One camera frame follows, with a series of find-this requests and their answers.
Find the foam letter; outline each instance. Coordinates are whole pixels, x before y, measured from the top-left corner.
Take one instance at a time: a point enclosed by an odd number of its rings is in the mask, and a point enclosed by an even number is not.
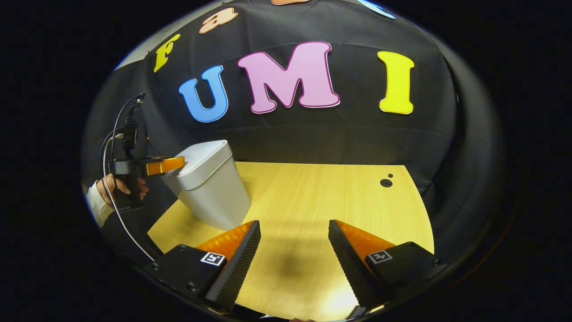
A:
[[[212,91],[214,97],[214,106],[212,108],[202,107],[201,101],[198,99],[196,79],[188,80],[179,86],[179,93],[183,95],[186,107],[195,120],[203,123],[213,122],[220,119],[227,112],[228,97],[223,81],[220,78],[220,73],[222,72],[223,67],[217,65],[205,70],[201,75],[202,79],[209,83]]]
[[[266,86],[282,105],[292,106],[300,81],[303,89],[300,105],[317,108],[340,104],[340,96],[333,92],[328,70],[327,54],[331,49],[330,44],[321,41],[298,44],[286,69],[263,52],[241,58],[237,64],[246,69],[254,98],[251,111],[268,113],[276,109],[276,102],[268,97]]]
[[[290,3],[308,2],[310,0],[272,0],[273,5],[289,5]]]
[[[395,19],[395,17],[392,14],[386,13],[384,11],[385,9],[383,9],[382,7],[380,7],[374,3],[371,3],[371,2],[365,1],[365,0],[357,0],[357,1],[375,13],[383,15],[387,18]]]
[[[386,63],[386,98],[379,102],[379,108],[388,113],[409,114],[413,104],[409,101],[410,70],[415,67],[412,60],[392,52],[379,52],[379,59]]]
[[[198,31],[200,34],[207,33],[218,25],[222,25],[233,20],[238,14],[235,13],[234,8],[226,8],[221,10],[214,15],[210,16],[205,22],[202,23],[201,29]]]
[[[168,58],[166,57],[167,54],[171,53],[173,50],[173,42],[181,37],[180,34],[176,34],[173,38],[169,39],[168,42],[164,43],[163,46],[159,47],[156,51],[157,53],[157,62],[155,64],[154,72],[157,72],[159,68],[163,67],[165,63],[167,63]]]

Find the white trash can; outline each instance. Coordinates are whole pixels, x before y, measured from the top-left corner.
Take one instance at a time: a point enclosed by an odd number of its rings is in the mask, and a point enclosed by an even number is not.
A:
[[[193,215],[222,230],[242,224],[251,200],[228,142],[195,144],[177,156],[185,157],[185,166],[161,177]]]

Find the shirt cuff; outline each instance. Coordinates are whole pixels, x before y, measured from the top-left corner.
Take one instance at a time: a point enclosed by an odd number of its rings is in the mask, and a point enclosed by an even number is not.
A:
[[[111,208],[103,199],[100,192],[97,191],[97,181],[89,188],[85,196],[90,210],[92,211],[93,218],[96,220],[97,225],[103,227],[108,216],[113,212]]]

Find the screw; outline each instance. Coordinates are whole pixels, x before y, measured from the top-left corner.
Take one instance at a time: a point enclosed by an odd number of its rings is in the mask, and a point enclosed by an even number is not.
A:
[[[188,283],[186,284],[186,287],[187,287],[188,289],[190,289],[190,291],[193,292],[193,293],[197,293],[197,292],[198,292],[198,286],[197,286],[195,283],[193,283],[193,282],[188,282]]]

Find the black fabric backdrop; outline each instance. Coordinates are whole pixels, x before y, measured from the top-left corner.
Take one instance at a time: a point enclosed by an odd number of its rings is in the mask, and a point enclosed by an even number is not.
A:
[[[180,38],[157,73],[155,50],[143,61],[114,71],[95,99],[85,132],[82,162],[84,186],[101,177],[97,163],[103,137],[112,129],[115,115],[130,97],[146,92],[139,120],[140,133],[134,155],[176,155],[192,144],[229,141],[236,161],[403,164],[423,197],[431,219],[435,254],[448,262],[466,255],[491,220],[490,214],[502,180],[502,140],[492,102],[472,88],[463,88],[457,105],[456,89],[440,49],[424,30],[405,18],[382,17],[363,5],[322,0],[292,6],[269,1],[233,1],[228,6],[238,16],[206,34],[202,22],[221,10],[216,8],[188,23],[175,34]],[[325,41],[333,90],[341,103],[312,109],[294,104],[265,114],[250,111],[252,92],[244,69],[237,61],[253,52],[266,52],[286,67],[295,45]],[[387,71],[377,52],[396,52],[412,59],[409,115],[384,113]],[[214,65],[221,74],[229,108],[219,120],[202,123],[193,119],[178,92],[191,78],[203,106],[214,103],[201,74]],[[463,71],[457,77],[472,77]],[[153,146],[144,138],[149,136]],[[125,215],[128,226],[138,231],[156,253],[146,231],[175,201],[157,177],[149,180],[149,207]],[[130,245],[118,221],[111,217],[104,228],[112,243],[131,257],[141,253]]]

